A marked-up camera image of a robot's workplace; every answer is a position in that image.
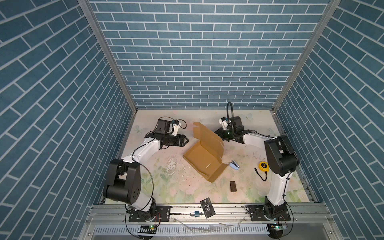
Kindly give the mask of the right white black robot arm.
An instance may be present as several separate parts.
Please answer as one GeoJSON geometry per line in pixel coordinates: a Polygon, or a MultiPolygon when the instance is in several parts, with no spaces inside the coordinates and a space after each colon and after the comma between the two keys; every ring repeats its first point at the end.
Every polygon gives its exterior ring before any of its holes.
{"type": "Polygon", "coordinates": [[[269,213],[283,211],[287,206],[285,196],[290,176],[300,163],[288,137],[286,135],[272,137],[255,130],[245,130],[240,117],[223,117],[219,119],[219,123],[222,127],[215,133],[222,140],[265,147],[267,163],[272,175],[264,209],[269,213]]]}

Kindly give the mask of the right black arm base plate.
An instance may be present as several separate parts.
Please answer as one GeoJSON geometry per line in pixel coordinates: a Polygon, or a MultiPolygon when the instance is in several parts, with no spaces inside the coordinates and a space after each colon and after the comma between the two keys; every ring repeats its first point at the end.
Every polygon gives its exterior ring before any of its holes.
{"type": "Polygon", "coordinates": [[[271,204],[263,205],[246,205],[245,210],[250,215],[252,222],[262,221],[291,221],[290,211],[286,203],[273,206],[271,204]]]}

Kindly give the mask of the brown cardboard box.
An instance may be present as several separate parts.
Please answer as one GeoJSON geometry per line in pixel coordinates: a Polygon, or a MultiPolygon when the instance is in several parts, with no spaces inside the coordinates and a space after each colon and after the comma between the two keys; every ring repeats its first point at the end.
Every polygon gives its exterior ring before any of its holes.
{"type": "Polygon", "coordinates": [[[199,122],[194,122],[193,134],[199,141],[183,157],[203,178],[213,183],[228,166],[222,162],[223,140],[199,122]]]}

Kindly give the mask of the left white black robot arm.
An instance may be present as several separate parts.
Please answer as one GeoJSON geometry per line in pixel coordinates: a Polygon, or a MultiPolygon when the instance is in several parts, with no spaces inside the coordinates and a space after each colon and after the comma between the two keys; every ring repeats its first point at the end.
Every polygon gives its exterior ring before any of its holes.
{"type": "Polygon", "coordinates": [[[105,175],[104,198],[123,202],[137,211],[152,213],[156,203],[153,196],[141,192],[141,168],[147,169],[144,163],[158,151],[185,146],[189,139],[178,131],[186,128],[185,120],[160,117],[139,147],[122,159],[110,161],[105,175]]]}

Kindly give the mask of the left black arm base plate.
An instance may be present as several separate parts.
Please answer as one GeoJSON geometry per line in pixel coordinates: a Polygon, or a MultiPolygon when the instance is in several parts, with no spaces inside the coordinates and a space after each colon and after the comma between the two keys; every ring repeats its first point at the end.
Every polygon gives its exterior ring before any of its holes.
{"type": "Polygon", "coordinates": [[[161,223],[169,222],[171,214],[171,206],[156,206],[150,207],[148,212],[144,211],[135,211],[129,210],[128,217],[130,223],[143,223],[143,222],[153,222],[155,217],[159,217],[161,223]]]}

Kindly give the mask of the small dark brown block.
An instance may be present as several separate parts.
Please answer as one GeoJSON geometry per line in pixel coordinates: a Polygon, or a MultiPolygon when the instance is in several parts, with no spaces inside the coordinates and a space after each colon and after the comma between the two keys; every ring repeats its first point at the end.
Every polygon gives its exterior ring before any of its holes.
{"type": "Polygon", "coordinates": [[[230,181],[230,191],[232,193],[237,192],[237,186],[236,186],[236,182],[235,181],[230,181]]]}

